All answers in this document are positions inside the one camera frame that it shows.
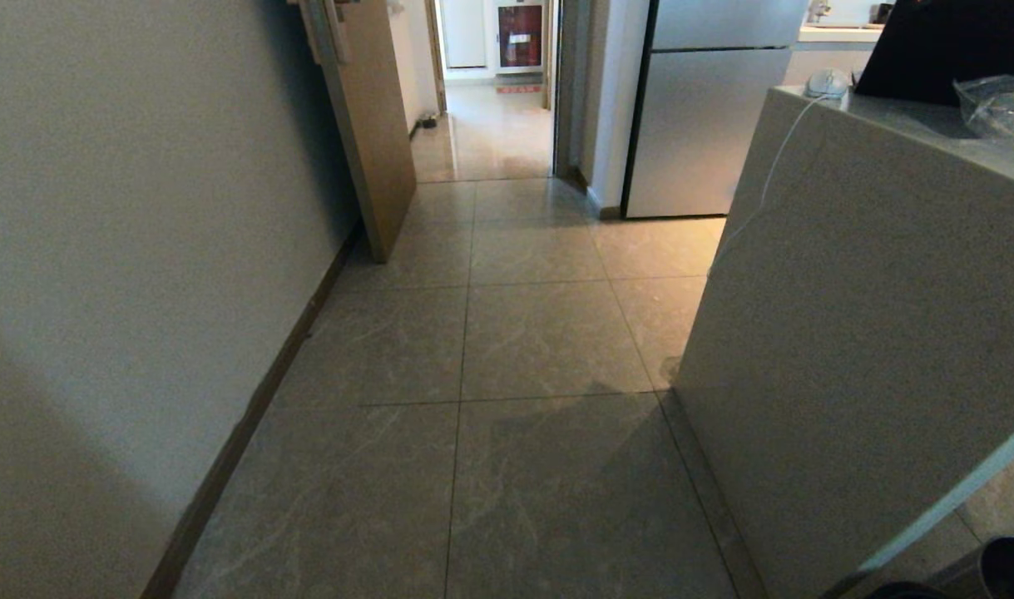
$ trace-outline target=white computer mouse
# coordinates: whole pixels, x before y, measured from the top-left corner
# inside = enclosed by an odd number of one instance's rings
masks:
[[[814,72],[806,83],[806,95],[811,98],[840,98],[850,87],[850,76],[838,68],[823,68]]]

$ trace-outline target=white cable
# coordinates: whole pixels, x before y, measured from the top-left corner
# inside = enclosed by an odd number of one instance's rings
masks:
[[[822,99],[830,97],[831,96],[828,94],[821,94],[818,95],[816,98],[811,99],[810,103],[806,104],[806,107],[803,107],[803,113],[800,113],[799,116],[795,119],[795,123],[793,123],[791,125],[791,129],[788,130],[788,136],[785,137],[783,143],[780,144],[780,150],[777,151],[776,158],[773,159],[773,164],[770,166],[770,173],[766,175],[766,184],[762,185],[762,198],[760,200],[757,201],[757,209],[754,210],[754,212],[751,212],[750,216],[747,217],[745,221],[743,221],[743,226],[739,227],[738,229],[735,229],[735,231],[732,231],[732,234],[728,235],[728,238],[725,239],[725,242],[720,244],[720,251],[717,251],[717,254],[715,255],[715,257],[713,257],[713,263],[710,263],[710,270],[707,271],[707,278],[712,276],[713,269],[715,269],[717,263],[720,261],[720,259],[725,255],[725,253],[728,252],[728,248],[731,247],[732,241],[735,240],[736,236],[741,234],[743,232],[743,229],[747,228],[747,225],[750,224],[750,221],[754,220],[754,216],[758,216],[765,211],[766,194],[769,193],[770,191],[770,181],[773,180],[773,173],[776,172],[776,166],[777,164],[780,163],[780,156],[784,155],[784,148],[788,147],[788,141],[791,141],[791,137],[795,135],[795,129],[799,128],[799,123],[803,121],[803,117],[806,117],[806,114],[810,113],[810,108],[813,107],[814,104],[821,101]]]

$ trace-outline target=white wall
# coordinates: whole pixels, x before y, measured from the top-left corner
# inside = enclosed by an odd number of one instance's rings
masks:
[[[388,25],[391,29],[391,45],[395,50],[395,70],[400,73],[400,91],[404,95],[404,126],[410,133],[422,114],[422,100],[419,97],[419,79],[415,67],[415,42],[411,39],[411,23],[406,12],[392,14],[389,11]]]
[[[648,0],[597,0],[591,8],[581,171],[600,208],[620,206],[622,201],[649,6]]]
[[[0,3],[0,599],[136,597],[357,219],[296,7]]]
[[[831,0],[832,11],[823,16],[825,22],[864,23],[868,22],[872,7],[879,2],[873,0]]]
[[[407,132],[410,133],[423,114],[437,114],[439,106],[426,4],[424,0],[403,0],[403,12],[388,12],[388,24],[404,94]]]
[[[433,40],[429,36],[429,12],[424,0],[404,0],[411,28],[411,51],[415,62],[415,80],[419,85],[422,114],[439,113],[437,73],[433,65]]]
[[[583,144],[580,171],[589,184],[595,180],[595,144],[599,130],[599,102],[602,98],[603,61],[606,54],[610,0],[590,0],[587,26],[587,57],[584,82]]]

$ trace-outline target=white countertop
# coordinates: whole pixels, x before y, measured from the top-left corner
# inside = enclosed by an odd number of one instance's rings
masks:
[[[811,26],[799,29],[799,42],[839,42],[875,45],[883,29],[863,29],[862,25]]]
[[[812,101],[800,85],[774,87],[773,90]],[[852,115],[1014,181],[1014,147],[980,139],[964,125],[961,110],[956,107],[876,98],[853,91],[840,99],[820,99],[815,107]]]

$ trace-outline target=freezer door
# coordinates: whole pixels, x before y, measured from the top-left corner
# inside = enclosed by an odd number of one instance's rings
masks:
[[[659,0],[654,49],[794,45],[807,5],[807,0]]]
[[[726,215],[791,50],[652,54],[626,216]]]

